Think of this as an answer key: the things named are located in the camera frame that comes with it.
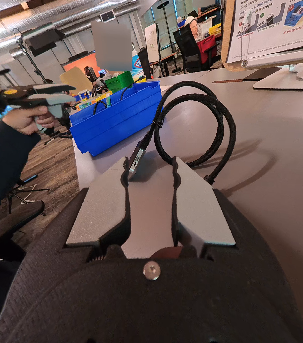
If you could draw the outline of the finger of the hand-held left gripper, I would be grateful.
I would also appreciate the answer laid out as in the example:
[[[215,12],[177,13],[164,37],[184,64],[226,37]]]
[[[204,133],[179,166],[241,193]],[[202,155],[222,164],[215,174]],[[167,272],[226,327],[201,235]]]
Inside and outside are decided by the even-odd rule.
[[[48,111],[55,117],[63,116],[63,104],[75,100],[73,96],[68,94],[34,94],[28,97],[29,100],[42,99],[42,103],[46,103]]]
[[[68,84],[39,84],[33,85],[33,89],[38,94],[56,94],[76,90],[76,87]]]

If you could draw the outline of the silver ceiling duct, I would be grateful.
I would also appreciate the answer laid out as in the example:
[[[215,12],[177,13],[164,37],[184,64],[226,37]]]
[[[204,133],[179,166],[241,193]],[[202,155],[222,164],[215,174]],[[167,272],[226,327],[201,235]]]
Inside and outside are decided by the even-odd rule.
[[[53,1],[0,19],[0,49],[11,49],[10,46],[15,45],[15,28],[25,32],[53,23],[55,28],[64,29],[110,10],[132,8],[132,11],[138,11],[140,7],[140,1]]]

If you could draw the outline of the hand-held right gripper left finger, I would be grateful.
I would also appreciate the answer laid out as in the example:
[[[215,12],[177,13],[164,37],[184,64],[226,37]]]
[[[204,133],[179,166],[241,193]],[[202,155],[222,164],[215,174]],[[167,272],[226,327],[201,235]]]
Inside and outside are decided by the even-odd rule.
[[[95,178],[66,241],[68,247],[122,246],[131,233],[128,158],[122,157]]]

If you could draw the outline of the small whiteboard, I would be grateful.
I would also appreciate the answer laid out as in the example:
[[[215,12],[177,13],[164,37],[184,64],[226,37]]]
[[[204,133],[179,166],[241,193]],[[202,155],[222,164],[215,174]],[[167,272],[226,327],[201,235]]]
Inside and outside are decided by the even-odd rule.
[[[145,28],[145,41],[149,63],[156,63],[160,60],[158,25],[153,23]]]

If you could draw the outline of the large orange display screen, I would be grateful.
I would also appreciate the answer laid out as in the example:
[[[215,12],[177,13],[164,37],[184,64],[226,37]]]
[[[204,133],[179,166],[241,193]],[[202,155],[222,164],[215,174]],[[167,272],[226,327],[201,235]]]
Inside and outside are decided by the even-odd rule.
[[[82,56],[81,58],[62,64],[65,71],[69,71],[73,67],[78,67],[83,73],[86,66],[92,67],[96,75],[98,75],[100,68],[97,65],[96,54],[94,51]]]

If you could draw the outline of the green plastic bin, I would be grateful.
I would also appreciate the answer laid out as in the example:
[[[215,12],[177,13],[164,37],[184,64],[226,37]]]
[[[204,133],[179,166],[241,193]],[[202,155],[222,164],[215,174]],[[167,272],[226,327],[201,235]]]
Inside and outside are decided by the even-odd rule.
[[[112,78],[105,80],[104,82],[108,90],[112,91],[114,94],[128,86],[131,86],[134,81],[132,79],[131,72],[125,71],[118,76],[113,76]]]

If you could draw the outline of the red jacket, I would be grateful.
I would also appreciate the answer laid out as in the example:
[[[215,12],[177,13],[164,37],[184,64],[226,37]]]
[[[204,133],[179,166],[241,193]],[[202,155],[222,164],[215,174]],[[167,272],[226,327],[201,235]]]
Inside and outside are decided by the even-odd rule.
[[[218,54],[218,45],[215,35],[210,35],[207,38],[197,43],[199,49],[201,71],[210,70],[214,63],[221,60]]]

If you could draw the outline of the mannequin head with white cap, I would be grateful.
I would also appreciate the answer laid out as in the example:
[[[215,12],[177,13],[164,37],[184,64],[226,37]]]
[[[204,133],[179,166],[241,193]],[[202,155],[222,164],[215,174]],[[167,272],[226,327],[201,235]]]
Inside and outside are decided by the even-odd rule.
[[[192,32],[192,35],[195,39],[196,42],[199,41],[199,36],[198,36],[198,27],[197,27],[197,21],[196,18],[194,18],[193,16],[188,16],[185,20],[184,26],[186,27],[187,25],[189,25],[189,28]]]

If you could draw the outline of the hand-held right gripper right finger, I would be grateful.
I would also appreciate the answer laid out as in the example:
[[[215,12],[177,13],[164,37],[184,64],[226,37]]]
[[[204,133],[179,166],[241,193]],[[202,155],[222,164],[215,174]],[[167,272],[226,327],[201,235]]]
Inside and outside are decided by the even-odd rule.
[[[235,246],[214,188],[179,157],[173,158],[172,166],[171,233],[174,246],[193,246],[198,257],[207,246]]]

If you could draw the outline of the blue plastic bin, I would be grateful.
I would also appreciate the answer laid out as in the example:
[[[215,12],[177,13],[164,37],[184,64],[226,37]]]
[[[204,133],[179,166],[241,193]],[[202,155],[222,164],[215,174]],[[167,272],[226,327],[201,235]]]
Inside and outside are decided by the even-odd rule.
[[[120,141],[151,125],[161,101],[160,81],[135,83],[106,100],[72,115],[70,131],[81,153],[97,156]]]

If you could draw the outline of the black mesh office chair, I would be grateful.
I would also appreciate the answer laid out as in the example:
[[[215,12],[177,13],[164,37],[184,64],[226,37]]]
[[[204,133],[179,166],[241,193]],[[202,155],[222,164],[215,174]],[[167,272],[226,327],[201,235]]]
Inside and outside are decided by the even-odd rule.
[[[205,65],[202,64],[201,53],[190,29],[190,25],[187,24],[180,28],[173,33],[173,36],[183,58],[183,73],[204,71]]]

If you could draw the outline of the printed sheet with photos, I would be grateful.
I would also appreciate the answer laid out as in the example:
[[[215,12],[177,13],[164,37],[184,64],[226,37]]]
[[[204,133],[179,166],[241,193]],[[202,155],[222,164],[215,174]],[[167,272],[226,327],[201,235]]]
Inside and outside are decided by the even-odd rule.
[[[89,107],[93,104],[95,104],[98,101],[103,101],[107,96],[111,96],[113,93],[112,91],[106,92],[104,94],[95,96],[95,97],[91,97],[89,99],[85,99],[85,100],[81,100],[76,102],[74,105],[72,105],[72,109],[74,110],[82,110],[85,109],[86,107]]]

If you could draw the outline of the black panel light on stand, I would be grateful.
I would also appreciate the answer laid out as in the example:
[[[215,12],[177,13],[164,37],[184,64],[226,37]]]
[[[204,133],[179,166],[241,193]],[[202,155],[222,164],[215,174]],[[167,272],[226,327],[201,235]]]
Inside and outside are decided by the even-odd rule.
[[[15,35],[16,44],[23,55],[29,58],[35,73],[41,77],[44,84],[47,84],[47,80],[31,55],[36,57],[44,52],[52,50],[56,47],[56,42],[63,41],[65,34],[56,29],[53,23],[47,23],[25,32],[21,32],[18,28],[13,28],[13,33]]]

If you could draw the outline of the disinfecting wipes canister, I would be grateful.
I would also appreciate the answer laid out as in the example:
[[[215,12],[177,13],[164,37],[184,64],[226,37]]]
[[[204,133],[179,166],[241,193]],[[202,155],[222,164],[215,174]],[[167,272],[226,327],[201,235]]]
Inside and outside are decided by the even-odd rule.
[[[146,77],[136,50],[132,51],[132,79],[134,82],[145,82]]]

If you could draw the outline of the person's left hand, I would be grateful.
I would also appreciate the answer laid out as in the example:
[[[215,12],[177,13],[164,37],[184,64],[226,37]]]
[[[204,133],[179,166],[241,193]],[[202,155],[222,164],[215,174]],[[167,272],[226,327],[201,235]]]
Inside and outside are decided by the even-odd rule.
[[[38,125],[46,129],[53,128],[57,119],[46,106],[38,106],[15,108],[4,116],[2,121],[24,135],[31,135],[39,131]]]

